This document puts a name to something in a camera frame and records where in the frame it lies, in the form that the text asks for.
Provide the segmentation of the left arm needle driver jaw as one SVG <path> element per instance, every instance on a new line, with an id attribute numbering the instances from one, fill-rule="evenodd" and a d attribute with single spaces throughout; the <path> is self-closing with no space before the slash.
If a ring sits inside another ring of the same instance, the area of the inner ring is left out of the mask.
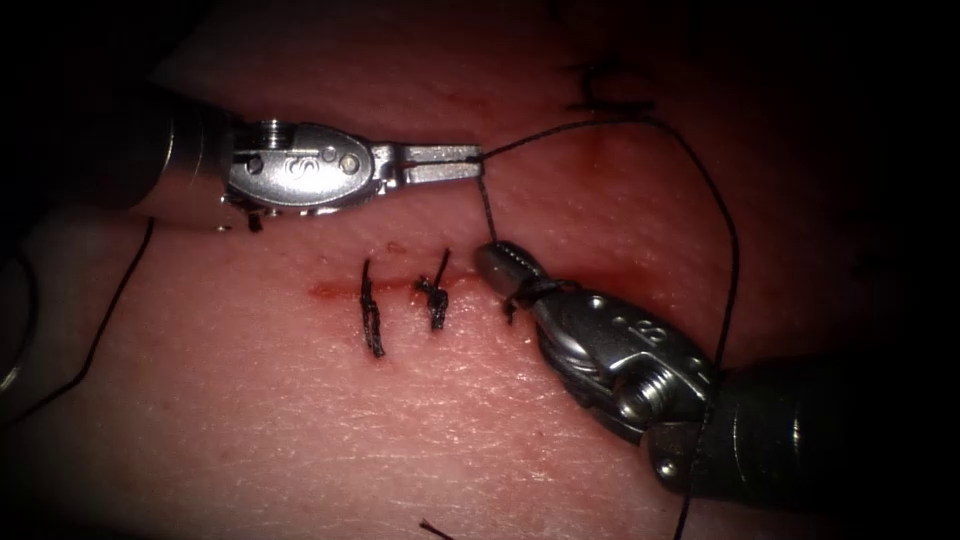
<path id="1" fill-rule="evenodd" d="M 482 147 L 472 144 L 398 144 L 395 161 L 399 165 L 474 163 Z"/>
<path id="2" fill-rule="evenodd" d="M 479 162 L 418 163 L 402 169 L 400 183 L 415 186 L 474 179 L 482 175 L 483 164 Z"/>

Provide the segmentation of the left arm needle driver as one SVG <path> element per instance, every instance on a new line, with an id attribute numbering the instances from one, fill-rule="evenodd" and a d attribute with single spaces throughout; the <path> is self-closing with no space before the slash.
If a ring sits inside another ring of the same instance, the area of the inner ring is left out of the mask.
<path id="1" fill-rule="evenodd" d="M 397 144 L 279 120 L 242 125 L 221 202 L 248 213 L 313 216 L 361 205 L 397 185 Z"/>

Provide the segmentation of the right arm needle driver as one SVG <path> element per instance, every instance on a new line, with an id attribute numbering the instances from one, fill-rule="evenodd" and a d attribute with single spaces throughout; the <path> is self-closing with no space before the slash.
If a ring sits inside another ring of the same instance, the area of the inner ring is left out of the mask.
<path id="1" fill-rule="evenodd" d="M 703 419 L 710 362 L 665 319 L 591 289 L 550 293 L 530 312 L 548 365 L 574 400 L 618 437 L 637 444 L 655 425 Z"/>

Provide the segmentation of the right arm needle driver jaw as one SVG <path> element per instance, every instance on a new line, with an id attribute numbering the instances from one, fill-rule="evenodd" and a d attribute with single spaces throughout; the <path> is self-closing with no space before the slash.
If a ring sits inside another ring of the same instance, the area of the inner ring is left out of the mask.
<path id="1" fill-rule="evenodd" d="M 504 298 L 530 278 L 530 254 L 518 245 L 481 245 L 473 261 L 483 280 Z"/>
<path id="2" fill-rule="evenodd" d="M 490 244 L 490 285 L 495 291 L 519 291 L 545 276 L 545 269 L 521 246 L 510 241 Z"/>

